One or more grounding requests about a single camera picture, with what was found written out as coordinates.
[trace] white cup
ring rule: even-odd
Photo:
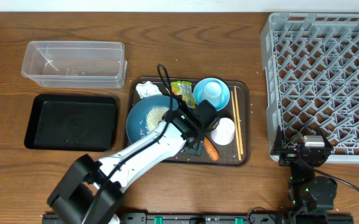
[[[229,118],[221,118],[217,128],[211,132],[212,140],[221,146],[231,143],[234,136],[235,123]]]
[[[202,91],[202,100],[207,100],[212,106],[218,107],[222,100],[222,87],[217,82],[209,82]]]

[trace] wooden table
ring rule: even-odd
[[[119,98],[114,151],[123,146],[129,86],[156,75],[163,63],[172,77],[221,77],[244,82],[251,94],[251,160],[239,169],[159,164],[126,192],[125,207],[149,212],[248,213],[291,207],[288,167],[268,156],[266,79],[259,33],[266,13],[0,13],[0,223],[40,223],[47,197],[84,152],[26,149],[32,101],[40,93],[81,93]],[[32,40],[119,41],[128,60],[126,84],[117,90],[41,88],[21,76]],[[109,153],[90,153],[97,159]],[[359,165],[325,164],[323,171],[359,186]],[[338,186],[334,212],[359,222],[359,193]]]

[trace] wooden chopstick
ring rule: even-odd
[[[236,101],[236,111],[237,111],[237,131],[239,132],[239,142],[240,142],[240,153],[241,155],[244,154],[243,152],[243,137],[241,135],[241,125],[240,125],[240,115],[239,115],[239,104],[237,101],[237,91],[235,87],[235,101]]]
[[[241,151],[240,151],[240,145],[239,145],[239,132],[237,131],[237,118],[236,118],[236,109],[235,109],[235,100],[233,97],[233,91],[230,91],[230,94],[231,94],[231,107],[233,108],[233,119],[235,122],[237,153],[239,155],[239,160],[241,160]]]

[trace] light blue bowl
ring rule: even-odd
[[[157,95],[147,97],[139,101],[131,109],[126,122],[126,132],[131,143],[147,135],[146,116],[153,108],[157,107],[169,108],[169,96]],[[178,102],[172,99],[172,109],[176,110],[177,108]]]
[[[228,86],[221,80],[217,79],[217,78],[205,78],[201,81],[199,81],[196,86],[194,87],[193,90],[193,97],[194,100],[196,101],[196,104],[200,104],[202,102],[202,92],[203,89],[205,87],[205,85],[209,82],[217,82],[219,83],[219,85],[221,86],[222,89],[222,99],[221,102],[218,106],[215,107],[215,109],[218,110],[222,110],[224,107],[227,106],[227,104],[229,103],[230,100],[230,91]]]

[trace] plastic bin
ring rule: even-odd
[[[359,14],[273,13],[261,50],[268,152],[278,126],[288,148],[319,126],[334,148],[327,162],[359,163]]]
[[[122,88],[126,66],[120,42],[33,41],[22,75],[42,87]]]

